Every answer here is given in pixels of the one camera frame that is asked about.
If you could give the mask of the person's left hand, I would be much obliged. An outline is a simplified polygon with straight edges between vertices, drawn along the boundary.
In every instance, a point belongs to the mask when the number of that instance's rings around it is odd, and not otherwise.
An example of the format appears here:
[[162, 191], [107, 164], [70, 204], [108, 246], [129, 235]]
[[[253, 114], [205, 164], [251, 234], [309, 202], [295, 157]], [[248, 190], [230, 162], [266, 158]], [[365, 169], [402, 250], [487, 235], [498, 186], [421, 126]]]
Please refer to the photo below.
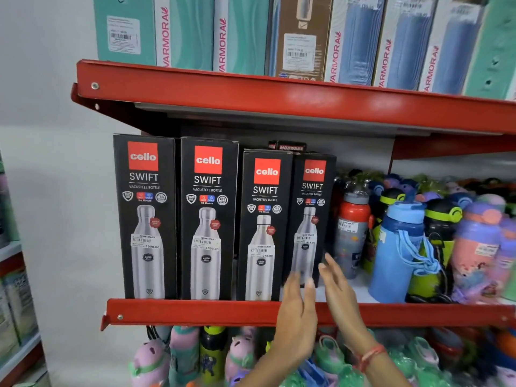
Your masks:
[[279, 352], [294, 359], [306, 360], [313, 351], [317, 324], [317, 313], [286, 314], [282, 310], [281, 302], [270, 351]]

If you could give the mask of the person's right hand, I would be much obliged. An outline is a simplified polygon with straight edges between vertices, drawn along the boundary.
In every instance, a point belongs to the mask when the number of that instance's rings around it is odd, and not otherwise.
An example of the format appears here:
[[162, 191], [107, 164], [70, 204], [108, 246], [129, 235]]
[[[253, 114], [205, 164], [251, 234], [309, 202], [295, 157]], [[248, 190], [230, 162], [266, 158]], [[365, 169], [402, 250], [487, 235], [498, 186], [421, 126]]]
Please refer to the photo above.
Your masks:
[[355, 355], [365, 354], [377, 345], [377, 341], [363, 322], [353, 288], [348, 295], [326, 295], [326, 303], [345, 345]]

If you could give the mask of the person's right forearm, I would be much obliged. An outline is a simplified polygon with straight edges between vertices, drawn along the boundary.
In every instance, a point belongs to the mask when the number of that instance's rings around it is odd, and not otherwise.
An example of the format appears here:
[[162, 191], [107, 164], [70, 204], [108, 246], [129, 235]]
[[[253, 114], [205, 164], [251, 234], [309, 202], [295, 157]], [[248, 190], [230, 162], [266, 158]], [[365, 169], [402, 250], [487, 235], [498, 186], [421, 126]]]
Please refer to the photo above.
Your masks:
[[364, 375], [371, 387], [412, 387], [388, 353], [375, 356]]

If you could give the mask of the person's left forearm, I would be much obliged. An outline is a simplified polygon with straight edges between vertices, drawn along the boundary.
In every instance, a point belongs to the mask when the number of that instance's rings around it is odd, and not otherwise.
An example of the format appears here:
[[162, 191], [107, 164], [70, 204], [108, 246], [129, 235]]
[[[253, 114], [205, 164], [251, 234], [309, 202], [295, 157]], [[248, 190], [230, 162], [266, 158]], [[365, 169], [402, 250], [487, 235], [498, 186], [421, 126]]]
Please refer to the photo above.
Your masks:
[[303, 359], [294, 359], [279, 352], [269, 351], [235, 387], [280, 387], [302, 361]]

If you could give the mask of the grey bottle with red lid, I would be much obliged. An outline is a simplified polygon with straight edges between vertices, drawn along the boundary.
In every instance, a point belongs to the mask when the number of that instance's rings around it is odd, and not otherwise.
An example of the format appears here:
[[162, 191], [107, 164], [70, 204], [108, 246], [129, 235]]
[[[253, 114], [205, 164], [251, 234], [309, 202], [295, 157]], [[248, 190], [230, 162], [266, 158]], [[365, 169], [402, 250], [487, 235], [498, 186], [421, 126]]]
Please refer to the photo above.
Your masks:
[[372, 225], [369, 198], [366, 191], [348, 192], [339, 206], [333, 257], [348, 280], [357, 275], [366, 235]]

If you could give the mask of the short black bottle box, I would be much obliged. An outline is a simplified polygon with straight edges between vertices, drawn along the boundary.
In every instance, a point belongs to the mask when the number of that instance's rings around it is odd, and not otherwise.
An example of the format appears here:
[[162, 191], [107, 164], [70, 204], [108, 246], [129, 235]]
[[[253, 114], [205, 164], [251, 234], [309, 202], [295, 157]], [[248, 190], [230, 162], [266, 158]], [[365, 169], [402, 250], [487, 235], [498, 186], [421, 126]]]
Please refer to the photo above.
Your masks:
[[287, 237], [293, 153], [244, 149], [237, 288], [239, 301], [278, 301]]
[[312, 278], [318, 283], [316, 266], [322, 261], [334, 178], [336, 156], [293, 153], [293, 172], [288, 210], [282, 277], [300, 273], [300, 286]]

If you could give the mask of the pink animal-shaped bottle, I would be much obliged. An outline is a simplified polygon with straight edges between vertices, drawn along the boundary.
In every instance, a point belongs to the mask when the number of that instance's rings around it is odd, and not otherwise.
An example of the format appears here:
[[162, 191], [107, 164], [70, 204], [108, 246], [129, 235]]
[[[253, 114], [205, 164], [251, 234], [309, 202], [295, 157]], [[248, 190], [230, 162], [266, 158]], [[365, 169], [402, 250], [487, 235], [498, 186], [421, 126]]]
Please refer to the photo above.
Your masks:
[[161, 339], [152, 339], [135, 353], [128, 367], [132, 387], [169, 387], [171, 355]]
[[256, 363], [255, 338], [247, 332], [232, 337], [224, 366], [225, 387], [241, 371], [250, 371]]

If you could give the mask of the red thread wristband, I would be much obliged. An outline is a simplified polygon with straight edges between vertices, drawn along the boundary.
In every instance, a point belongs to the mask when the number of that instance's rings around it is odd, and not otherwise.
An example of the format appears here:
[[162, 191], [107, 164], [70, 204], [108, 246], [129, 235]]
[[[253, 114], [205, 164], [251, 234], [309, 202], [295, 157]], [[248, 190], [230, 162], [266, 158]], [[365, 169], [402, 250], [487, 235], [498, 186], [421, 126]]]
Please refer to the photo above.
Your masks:
[[367, 368], [369, 367], [371, 360], [379, 355], [387, 353], [386, 348], [381, 345], [377, 344], [376, 346], [372, 347], [369, 351], [365, 352], [365, 354], [362, 354], [360, 356], [356, 355], [357, 363], [356, 363], [356, 369], [360, 372], [365, 374]]

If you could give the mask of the red metal shelf board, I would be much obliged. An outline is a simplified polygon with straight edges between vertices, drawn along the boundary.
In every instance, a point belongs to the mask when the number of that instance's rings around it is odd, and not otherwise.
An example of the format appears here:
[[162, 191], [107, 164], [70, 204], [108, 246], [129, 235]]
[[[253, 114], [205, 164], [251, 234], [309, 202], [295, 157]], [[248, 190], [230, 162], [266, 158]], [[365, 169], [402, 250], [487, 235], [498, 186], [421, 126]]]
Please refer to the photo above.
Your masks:
[[[100, 330], [110, 325], [254, 325], [273, 327], [279, 301], [109, 299]], [[516, 329], [508, 305], [360, 303], [368, 327], [486, 327]]]
[[516, 103], [349, 84], [81, 60], [71, 100], [154, 135], [181, 118], [264, 130], [392, 133], [392, 159], [516, 153]]

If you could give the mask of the yellow-green and black bottle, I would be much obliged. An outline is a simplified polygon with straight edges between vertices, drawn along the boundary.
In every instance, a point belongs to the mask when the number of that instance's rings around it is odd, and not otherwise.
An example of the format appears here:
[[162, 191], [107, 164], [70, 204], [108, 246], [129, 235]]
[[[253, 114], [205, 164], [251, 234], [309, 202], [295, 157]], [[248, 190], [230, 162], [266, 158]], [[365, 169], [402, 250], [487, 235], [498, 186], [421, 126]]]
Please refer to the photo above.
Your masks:
[[206, 325], [200, 331], [199, 366], [202, 383], [206, 386], [224, 380], [228, 329]]

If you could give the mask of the tall black bottle box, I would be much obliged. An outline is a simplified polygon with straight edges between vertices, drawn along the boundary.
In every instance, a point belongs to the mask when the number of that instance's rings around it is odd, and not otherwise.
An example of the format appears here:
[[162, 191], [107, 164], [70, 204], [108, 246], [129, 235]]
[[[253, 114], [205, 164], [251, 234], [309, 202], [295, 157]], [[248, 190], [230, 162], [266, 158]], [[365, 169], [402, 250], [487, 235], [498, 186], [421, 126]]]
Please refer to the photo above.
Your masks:
[[113, 135], [127, 299], [177, 299], [175, 140]]
[[179, 145], [184, 300], [230, 300], [239, 144], [182, 137]]

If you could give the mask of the black bottle with green trim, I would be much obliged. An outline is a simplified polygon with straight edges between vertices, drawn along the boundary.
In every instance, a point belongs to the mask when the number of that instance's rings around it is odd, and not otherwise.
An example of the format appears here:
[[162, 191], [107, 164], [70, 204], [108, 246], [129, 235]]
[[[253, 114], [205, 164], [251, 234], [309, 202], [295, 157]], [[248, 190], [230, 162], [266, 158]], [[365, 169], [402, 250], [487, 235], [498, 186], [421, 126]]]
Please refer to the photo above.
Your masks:
[[436, 274], [414, 275], [406, 295], [407, 303], [453, 303], [450, 296], [454, 276], [450, 260], [455, 246], [456, 227], [461, 219], [462, 209], [448, 199], [432, 199], [426, 203], [425, 236], [432, 244], [440, 270]]

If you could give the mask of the cluster of green animal bottles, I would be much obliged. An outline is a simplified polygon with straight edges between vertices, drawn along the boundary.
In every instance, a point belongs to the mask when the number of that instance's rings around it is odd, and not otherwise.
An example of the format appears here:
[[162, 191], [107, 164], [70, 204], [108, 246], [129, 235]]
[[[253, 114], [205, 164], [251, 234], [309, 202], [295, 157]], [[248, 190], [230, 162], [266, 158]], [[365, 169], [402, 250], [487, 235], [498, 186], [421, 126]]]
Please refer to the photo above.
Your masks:
[[[411, 387], [516, 387], [516, 363], [478, 328], [369, 330]], [[372, 387], [341, 333], [322, 328], [312, 356], [279, 387]]]

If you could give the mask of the teal and pink bottle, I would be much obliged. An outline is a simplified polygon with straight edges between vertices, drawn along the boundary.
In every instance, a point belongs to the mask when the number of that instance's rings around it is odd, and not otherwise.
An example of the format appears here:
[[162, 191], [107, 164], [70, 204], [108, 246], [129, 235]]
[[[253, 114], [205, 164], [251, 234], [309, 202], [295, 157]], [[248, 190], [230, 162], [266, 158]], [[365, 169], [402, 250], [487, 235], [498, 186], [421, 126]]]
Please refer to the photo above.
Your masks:
[[199, 375], [199, 327], [174, 325], [170, 334], [170, 387], [185, 387]]

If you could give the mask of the cluster of colourful kids bottles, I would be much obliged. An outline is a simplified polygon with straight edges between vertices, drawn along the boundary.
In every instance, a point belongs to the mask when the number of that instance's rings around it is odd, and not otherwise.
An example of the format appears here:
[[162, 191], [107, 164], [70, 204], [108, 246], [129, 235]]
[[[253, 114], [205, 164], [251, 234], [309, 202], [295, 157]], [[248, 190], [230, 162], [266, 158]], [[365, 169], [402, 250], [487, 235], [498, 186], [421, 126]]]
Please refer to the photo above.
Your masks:
[[370, 196], [372, 225], [366, 235], [357, 269], [357, 275], [364, 272], [369, 277], [367, 290], [374, 268], [381, 222], [388, 208], [395, 202], [418, 201], [424, 203], [426, 209], [429, 200], [448, 199], [462, 209], [462, 217], [463, 211], [471, 203], [488, 202], [499, 208], [503, 214], [500, 222], [501, 241], [494, 262], [487, 272], [487, 285], [476, 304], [498, 303], [500, 300], [516, 304], [516, 184], [507, 184], [497, 178], [483, 181], [456, 181], [452, 178], [441, 181], [426, 175], [402, 177], [394, 173], [363, 173], [353, 170], [348, 176], [340, 176], [335, 180], [330, 220], [332, 237], [329, 240], [332, 255], [339, 206], [344, 195], [353, 191], [366, 191]]

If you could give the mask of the small black box red print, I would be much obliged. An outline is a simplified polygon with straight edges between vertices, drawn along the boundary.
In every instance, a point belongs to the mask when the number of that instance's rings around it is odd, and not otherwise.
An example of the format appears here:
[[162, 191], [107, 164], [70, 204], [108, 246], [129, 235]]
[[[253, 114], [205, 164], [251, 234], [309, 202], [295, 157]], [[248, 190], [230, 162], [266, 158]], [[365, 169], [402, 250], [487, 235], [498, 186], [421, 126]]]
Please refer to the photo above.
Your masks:
[[268, 142], [268, 148], [277, 151], [305, 152], [307, 144], [304, 142], [273, 140]]

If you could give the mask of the pink bottle with purple lid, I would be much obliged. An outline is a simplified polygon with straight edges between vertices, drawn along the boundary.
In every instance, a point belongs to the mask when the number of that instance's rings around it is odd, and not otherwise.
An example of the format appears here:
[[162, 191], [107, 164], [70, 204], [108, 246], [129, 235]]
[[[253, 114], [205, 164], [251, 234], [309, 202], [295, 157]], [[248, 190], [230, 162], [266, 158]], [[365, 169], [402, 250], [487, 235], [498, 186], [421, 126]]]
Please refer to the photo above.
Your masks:
[[487, 272], [500, 247], [502, 212], [488, 202], [473, 202], [457, 224], [451, 256], [454, 288], [451, 295], [459, 304], [477, 303], [487, 285]]

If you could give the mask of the brown cardboard bottle carton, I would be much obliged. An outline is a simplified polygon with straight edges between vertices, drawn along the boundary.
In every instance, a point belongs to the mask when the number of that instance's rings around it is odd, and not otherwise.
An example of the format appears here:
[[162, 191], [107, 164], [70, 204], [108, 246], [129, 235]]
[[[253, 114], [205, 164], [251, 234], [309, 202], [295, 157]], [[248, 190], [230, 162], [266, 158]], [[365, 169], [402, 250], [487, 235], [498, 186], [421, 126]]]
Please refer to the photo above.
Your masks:
[[323, 81], [333, 0], [274, 0], [269, 75]]

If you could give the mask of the row of teal and blue boxes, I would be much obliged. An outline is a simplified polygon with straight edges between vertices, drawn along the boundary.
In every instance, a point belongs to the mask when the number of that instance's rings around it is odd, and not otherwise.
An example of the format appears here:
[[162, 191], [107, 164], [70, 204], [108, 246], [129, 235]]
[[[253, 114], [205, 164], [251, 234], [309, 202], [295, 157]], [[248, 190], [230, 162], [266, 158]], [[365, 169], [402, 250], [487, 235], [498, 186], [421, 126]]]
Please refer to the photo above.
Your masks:
[[[273, 4], [94, 0], [98, 56], [270, 76]], [[516, 103], [516, 0], [333, 0], [323, 82]]]

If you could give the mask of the side shelf unit with goods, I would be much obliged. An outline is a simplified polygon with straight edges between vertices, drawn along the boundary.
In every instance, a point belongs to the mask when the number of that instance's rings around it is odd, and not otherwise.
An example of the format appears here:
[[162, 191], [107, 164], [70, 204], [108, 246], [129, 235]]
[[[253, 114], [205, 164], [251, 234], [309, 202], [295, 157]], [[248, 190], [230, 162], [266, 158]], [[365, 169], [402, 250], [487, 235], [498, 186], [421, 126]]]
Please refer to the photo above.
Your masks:
[[51, 387], [1, 153], [0, 387]]

